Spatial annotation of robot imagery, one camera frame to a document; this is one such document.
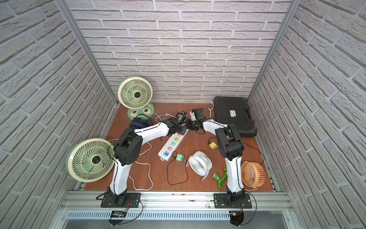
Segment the yellow USB charger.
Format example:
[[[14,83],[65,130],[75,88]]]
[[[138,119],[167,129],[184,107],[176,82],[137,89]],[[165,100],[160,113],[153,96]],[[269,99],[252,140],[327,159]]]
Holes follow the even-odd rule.
[[[218,149],[218,145],[217,145],[215,142],[210,143],[210,144],[209,144],[209,147],[210,147],[213,151],[215,151],[216,149]]]

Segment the green USB charger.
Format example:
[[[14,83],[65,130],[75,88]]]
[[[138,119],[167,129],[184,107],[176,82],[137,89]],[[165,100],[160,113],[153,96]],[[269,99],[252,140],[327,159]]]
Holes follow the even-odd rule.
[[[185,156],[182,155],[182,154],[178,154],[175,159],[179,162],[184,162],[185,161]]]

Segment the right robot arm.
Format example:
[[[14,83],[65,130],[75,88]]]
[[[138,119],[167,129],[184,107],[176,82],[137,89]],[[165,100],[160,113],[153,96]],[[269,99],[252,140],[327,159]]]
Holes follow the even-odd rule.
[[[203,130],[216,136],[219,152],[226,161],[227,201],[233,206],[245,199],[245,188],[241,180],[241,160],[245,149],[242,138],[234,124],[226,125],[212,119],[205,121],[188,120],[189,130]]]

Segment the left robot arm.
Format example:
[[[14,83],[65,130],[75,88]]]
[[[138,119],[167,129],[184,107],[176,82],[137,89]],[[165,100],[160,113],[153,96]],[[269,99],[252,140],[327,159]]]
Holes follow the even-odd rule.
[[[175,133],[183,134],[186,130],[187,113],[179,112],[151,127],[133,130],[127,128],[114,144],[114,172],[113,179],[107,189],[108,194],[115,201],[124,199],[127,192],[127,180],[132,164],[138,159],[141,147],[154,139],[171,136]]]

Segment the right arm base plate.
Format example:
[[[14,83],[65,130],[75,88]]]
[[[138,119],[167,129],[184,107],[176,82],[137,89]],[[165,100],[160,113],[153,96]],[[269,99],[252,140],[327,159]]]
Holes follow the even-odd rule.
[[[233,200],[227,193],[213,194],[214,207],[216,209],[251,209],[252,203],[248,193],[245,193],[243,198]]]

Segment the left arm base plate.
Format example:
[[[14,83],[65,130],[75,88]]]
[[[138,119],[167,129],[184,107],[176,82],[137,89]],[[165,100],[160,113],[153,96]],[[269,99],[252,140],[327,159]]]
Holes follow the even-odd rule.
[[[115,196],[113,193],[105,193],[102,198],[101,208],[138,208],[141,193],[127,192],[119,196]]]

